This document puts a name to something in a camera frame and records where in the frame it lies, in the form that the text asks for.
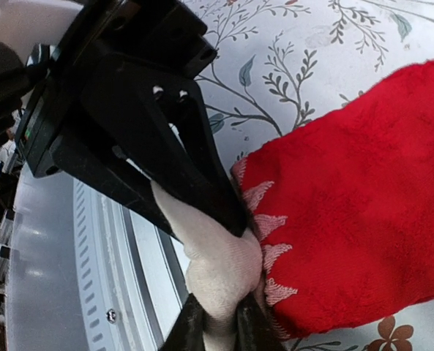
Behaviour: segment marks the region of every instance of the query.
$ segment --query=floral tablecloth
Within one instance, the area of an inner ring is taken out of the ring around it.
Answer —
[[[381,78],[434,59],[434,0],[186,0],[217,60],[199,81],[227,169],[341,108]],[[434,351],[434,301],[293,351]]]

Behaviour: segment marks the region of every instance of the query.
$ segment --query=red cloth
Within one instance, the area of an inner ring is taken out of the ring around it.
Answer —
[[[267,143],[233,174],[281,339],[434,298],[434,61]]]

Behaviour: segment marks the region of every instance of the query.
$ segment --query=twisted white fabric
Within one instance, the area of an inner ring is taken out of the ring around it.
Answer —
[[[261,281],[262,252],[258,240],[249,229],[236,238],[209,216],[171,197],[156,183],[152,183],[152,189],[190,259],[186,284],[206,311],[203,327],[206,351],[232,351],[236,307]]]

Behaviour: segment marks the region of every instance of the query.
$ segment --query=red fabric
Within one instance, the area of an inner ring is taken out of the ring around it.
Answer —
[[[281,339],[434,298],[434,61],[267,143],[233,174]]]

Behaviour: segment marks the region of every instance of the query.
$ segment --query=brown flower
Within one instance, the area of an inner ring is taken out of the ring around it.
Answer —
[[[387,317],[379,322],[378,332],[382,339],[373,341],[368,345],[367,351],[412,351],[412,344],[409,338],[414,334],[414,327],[401,325],[394,329],[395,318]]]

